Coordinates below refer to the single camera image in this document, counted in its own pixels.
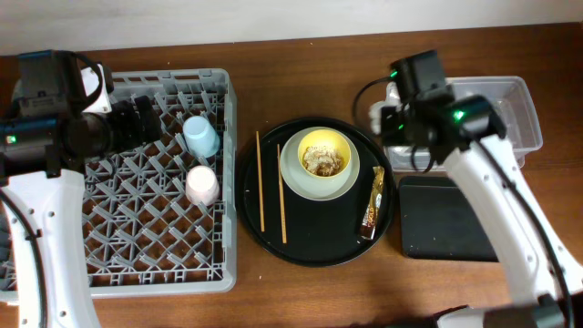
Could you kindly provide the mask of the blue cup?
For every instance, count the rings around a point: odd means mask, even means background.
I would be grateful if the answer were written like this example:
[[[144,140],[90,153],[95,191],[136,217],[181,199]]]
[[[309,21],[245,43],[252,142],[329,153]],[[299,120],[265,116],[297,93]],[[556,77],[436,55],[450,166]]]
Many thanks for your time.
[[[220,137],[207,118],[188,118],[182,129],[189,151],[196,157],[210,158],[219,151]]]

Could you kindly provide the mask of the pink cup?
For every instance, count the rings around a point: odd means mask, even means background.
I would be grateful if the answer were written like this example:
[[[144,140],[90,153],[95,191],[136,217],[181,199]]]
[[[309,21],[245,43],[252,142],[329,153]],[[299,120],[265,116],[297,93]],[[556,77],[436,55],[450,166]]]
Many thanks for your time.
[[[195,205],[212,205],[220,195],[220,185],[214,171],[203,165],[192,168],[185,180],[185,194]]]

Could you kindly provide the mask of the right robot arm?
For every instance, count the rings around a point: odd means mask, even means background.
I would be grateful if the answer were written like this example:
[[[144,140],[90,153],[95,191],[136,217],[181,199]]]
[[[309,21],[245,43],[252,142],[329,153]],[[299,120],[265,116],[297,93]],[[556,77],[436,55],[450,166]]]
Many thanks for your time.
[[[437,327],[577,327],[582,266],[547,220],[517,164],[506,125],[483,96],[456,99],[434,50],[394,61],[400,105],[389,145],[427,149],[463,192],[502,264],[512,304],[461,307]]]

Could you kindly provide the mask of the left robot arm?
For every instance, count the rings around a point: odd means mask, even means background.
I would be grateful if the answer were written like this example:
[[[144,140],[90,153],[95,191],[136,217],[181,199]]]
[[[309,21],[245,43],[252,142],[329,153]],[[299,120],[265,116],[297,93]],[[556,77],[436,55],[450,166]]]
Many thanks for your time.
[[[10,229],[19,323],[96,327],[81,226],[89,163],[161,137],[148,97],[111,102],[110,70],[87,56],[19,56],[1,120],[1,201]]]

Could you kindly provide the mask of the gold snack wrapper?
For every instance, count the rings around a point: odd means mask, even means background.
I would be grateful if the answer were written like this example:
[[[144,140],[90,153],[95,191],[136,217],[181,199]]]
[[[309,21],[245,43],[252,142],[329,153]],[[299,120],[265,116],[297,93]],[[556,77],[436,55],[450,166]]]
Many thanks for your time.
[[[359,229],[360,236],[368,241],[371,241],[374,237],[376,223],[379,218],[384,190],[384,167],[373,167],[373,174],[374,179],[371,194]]]

